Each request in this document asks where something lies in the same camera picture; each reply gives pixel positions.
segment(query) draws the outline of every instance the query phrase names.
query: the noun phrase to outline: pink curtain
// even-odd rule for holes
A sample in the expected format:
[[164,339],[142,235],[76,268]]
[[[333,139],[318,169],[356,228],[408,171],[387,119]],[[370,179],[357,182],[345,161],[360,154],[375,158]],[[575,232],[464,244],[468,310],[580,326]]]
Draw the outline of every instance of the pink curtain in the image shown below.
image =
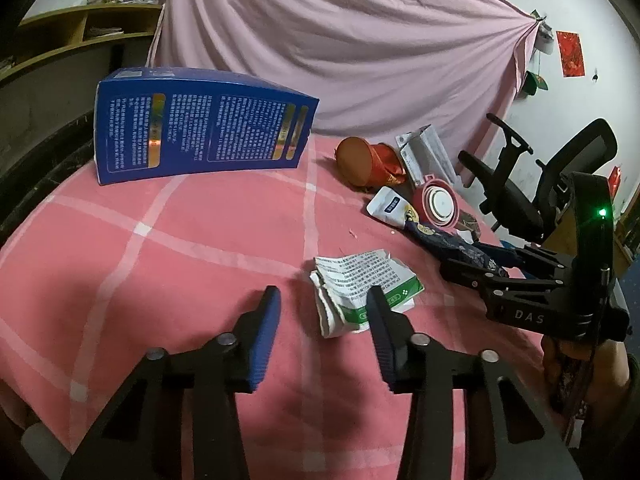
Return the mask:
[[155,65],[249,73],[320,99],[317,134],[393,142],[434,124],[482,156],[538,30],[505,0],[168,0]]

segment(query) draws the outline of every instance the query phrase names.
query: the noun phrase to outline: red paper on wall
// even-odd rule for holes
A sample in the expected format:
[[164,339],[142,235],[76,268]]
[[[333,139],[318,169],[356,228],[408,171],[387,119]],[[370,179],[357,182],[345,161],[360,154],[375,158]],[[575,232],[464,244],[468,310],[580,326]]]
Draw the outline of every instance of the red paper on wall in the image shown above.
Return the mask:
[[556,31],[558,47],[560,49],[560,61],[562,62],[562,74],[564,77],[584,76],[584,59],[580,36],[575,32]]

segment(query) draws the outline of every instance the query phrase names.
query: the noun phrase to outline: chair backrest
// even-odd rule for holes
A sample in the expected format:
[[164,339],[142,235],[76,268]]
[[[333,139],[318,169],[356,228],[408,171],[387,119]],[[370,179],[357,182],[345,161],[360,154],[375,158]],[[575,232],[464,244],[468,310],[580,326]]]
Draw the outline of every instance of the chair backrest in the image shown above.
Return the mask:
[[545,166],[538,182],[534,205],[542,216],[545,235],[556,227],[558,196],[554,186],[561,174],[572,171],[594,173],[618,152],[618,143],[609,123],[596,119],[566,143]]

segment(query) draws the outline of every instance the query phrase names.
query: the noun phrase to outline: silver bolt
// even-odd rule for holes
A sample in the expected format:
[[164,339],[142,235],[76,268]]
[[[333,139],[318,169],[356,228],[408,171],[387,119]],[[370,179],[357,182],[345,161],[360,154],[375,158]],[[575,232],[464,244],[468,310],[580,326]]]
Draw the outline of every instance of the silver bolt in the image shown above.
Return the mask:
[[146,351],[145,357],[150,361],[157,361],[162,359],[165,353],[164,348],[150,348]]
[[480,357],[483,361],[487,361],[488,363],[497,363],[498,362],[498,352],[495,350],[482,350],[480,352]]
[[236,336],[231,332],[224,332],[216,338],[216,341],[222,346],[229,346],[236,342]]
[[431,338],[422,332],[416,332],[409,341],[416,346],[427,346],[431,342]]

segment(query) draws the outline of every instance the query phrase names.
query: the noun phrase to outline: human hand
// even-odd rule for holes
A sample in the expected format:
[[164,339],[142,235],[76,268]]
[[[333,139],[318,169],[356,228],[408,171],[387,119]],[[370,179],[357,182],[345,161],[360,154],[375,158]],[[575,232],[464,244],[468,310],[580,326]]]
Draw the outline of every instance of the human hand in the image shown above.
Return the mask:
[[[549,394],[558,386],[561,365],[558,350],[567,357],[588,361],[591,346],[559,341],[555,343],[548,336],[542,338],[544,357],[542,365],[545,371],[545,382]],[[604,426],[616,414],[629,389],[629,364],[624,343],[606,340],[596,349],[593,357],[593,377],[585,395],[585,402],[590,406],[590,428]]]

